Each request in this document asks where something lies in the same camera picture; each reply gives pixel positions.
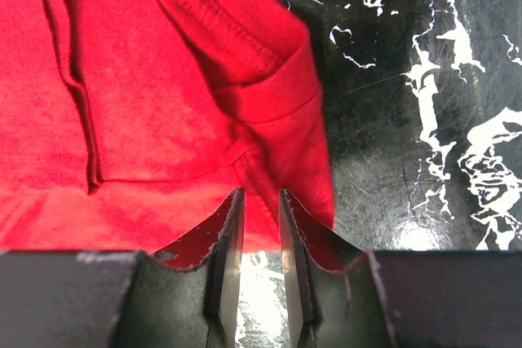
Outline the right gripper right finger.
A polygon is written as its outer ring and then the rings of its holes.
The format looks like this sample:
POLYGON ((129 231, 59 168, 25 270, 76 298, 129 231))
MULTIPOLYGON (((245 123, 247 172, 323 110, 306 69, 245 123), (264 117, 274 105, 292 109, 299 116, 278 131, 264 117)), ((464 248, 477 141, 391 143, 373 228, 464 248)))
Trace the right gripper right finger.
POLYGON ((293 347, 518 347, 521 254, 362 251, 279 194, 293 347))

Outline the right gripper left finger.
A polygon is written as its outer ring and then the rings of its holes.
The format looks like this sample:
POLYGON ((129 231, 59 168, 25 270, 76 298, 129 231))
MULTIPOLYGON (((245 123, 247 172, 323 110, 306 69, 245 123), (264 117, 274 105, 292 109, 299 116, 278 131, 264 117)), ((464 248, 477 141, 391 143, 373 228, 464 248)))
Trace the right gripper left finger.
POLYGON ((4 347, 232 347, 245 193, 155 253, 1 253, 4 347))

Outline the red t shirt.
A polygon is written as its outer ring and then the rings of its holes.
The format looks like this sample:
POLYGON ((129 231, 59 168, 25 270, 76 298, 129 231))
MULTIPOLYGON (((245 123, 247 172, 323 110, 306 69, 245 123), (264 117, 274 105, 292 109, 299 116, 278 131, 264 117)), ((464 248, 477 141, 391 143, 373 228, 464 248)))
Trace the red t shirt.
POLYGON ((334 222, 307 26, 277 0, 1 0, 1 246, 156 251, 246 194, 334 222))

